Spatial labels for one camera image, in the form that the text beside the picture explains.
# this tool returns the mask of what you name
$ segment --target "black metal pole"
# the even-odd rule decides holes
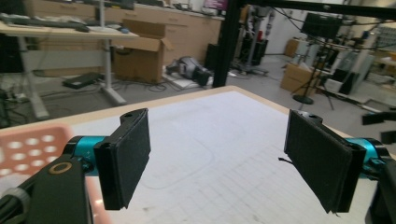
[[[227,14],[222,24],[222,32],[219,40],[219,56],[215,68],[213,87],[225,86],[230,63],[233,59],[236,40],[238,38],[238,22],[242,1],[231,0],[228,2]]]

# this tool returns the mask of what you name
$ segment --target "hole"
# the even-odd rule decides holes
[[[29,156],[39,156],[43,153],[40,149],[32,149],[29,151]]]
[[[27,164],[19,164],[15,167],[15,170],[17,171],[25,171],[29,169],[29,166]]]
[[[11,169],[1,169],[0,175],[10,175],[12,173]]]
[[[15,153],[11,156],[11,159],[14,161],[21,161],[26,158],[26,155],[23,153]]]
[[[26,139],[26,141],[25,141],[26,145],[30,145],[30,146],[35,146],[38,144],[38,142],[39,141],[36,138],[29,138],[29,139]]]
[[[44,135],[41,140],[44,142],[53,142],[55,140],[55,137],[53,135]]]
[[[9,148],[17,149],[17,148],[21,148],[22,146],[23,146],[22,142],[10,142],[10,143],[8,143],[8,147]]]
[[[44,163],[45,163],[44,161],[32,161],[33,166],[43,166]]]
[[[46,159],[46,161],[47,162],[53,162],[53,161],[55,161],[57,159],[57,157],[48,157],[47,159]]]
[[[48,152],[48,153],[51,153],[51,152],[54,152],[54,151],[56,151],[56,147],[53,147],[53,146],[50,146],[50,147],[44,147],[44,151],[45,152]]]

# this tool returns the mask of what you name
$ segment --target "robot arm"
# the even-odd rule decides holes
[[[148,110],[126,113],[120,123],[110,136],[72,138],[58,159],[6,191],[0,222],[92,223],[85,175],[99,175],[106,210],[128,207],[149,161]]]

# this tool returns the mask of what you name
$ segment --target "gray floor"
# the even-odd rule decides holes
[[[227,85],[235,85],[247,91],[258,94],[277,104],[287,108],[298,109],[300,103],[291,98],[290,92],[279,88],[283,77],[283,66],[287,61],[284,57],[268,56],[264,59],[262,67],[269,71],[268,76],[237,76],[229,77]],[[62,87],[60,77],[38,78],[37,87],[43,96],[45,105],[53,118],[60,118],[84,112],[90,112],[114,106],[103,93],[98,85],[91,85],[84,89],[73,91]],[[15,77],[10,82],[17,82]],[[127,100],[128,104],[135,104],[163,97],[185,94],[188,92],[202,91],[203,88],[186,88],[181,90],[169,83],[159,86],[134,84],[130,82],[116,81],[114,89]],[[342,99],[332,97],[334,110],[331,110],[326,96],[315,94],[311,97],[315,102],[313,105],[304,105],[303,110],[316,114],[324,119],[324,123],[354,137],[372,137],[380,139],[379,135],[384,131],[396,130],[395,121],[387,121],[381,124],[362,126],[361,116],[368,113],[358,105],[353,105]],[[35,122],[33,111],[28,103],[15,104],[11,106],[10,116],[13,125]],[[387,146],[396,154],[396,144]]]

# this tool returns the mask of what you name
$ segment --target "lab floor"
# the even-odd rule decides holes
[[[284,65],[290,58],[285,56],[266,56],[262,60],[262,68],[269,71],[267,76],[253,75],[228,77],[227,85],[251,91],[261,97],[283,105],[290,109],[298,109],[301,103],[291,98],[290,92],[279,88],[284,73]],[[69,77],[37,77],[37,89],[52,118],[61,118],[85,112],[113,107],[112,102],[100,91],[99,85],[91,85],[80,90],[72,90],[62,86],[62,81]],[[8,75],[3,78],[2,88],[5,85],[16,85],[21,82],[21,77]],[[185,85],[180,88],[169,81],[161,85],[145,85],[132,82],[115,80],[113,88],[128,102],[135,104],[164,97],[203,91],[205,88],[196,85]],[[363,83],[357,91],[357,98],[378,94],[379,87],[371,83]],[[383,97],[390,100],[396,99],[396,92],[390,92]],[[368,113],[359,105],[343,101],[342,97],[331,97],[334,110],[331,109],[328,98],[323,94],[311,97],[312,105],[304,105],[303,110],[316,114],[324,119],[324,123],[343,133],[354,137],[371,137],[380,140],[381,132],[396,130],[396,121],[369,126],[361,125],[361,116]],[[36,122],[29,103],[20,103],[10,106],[9,115],[12,124],[19,125],[24,122]],[[387,146],[388,150],[396,154],[396,144]]]

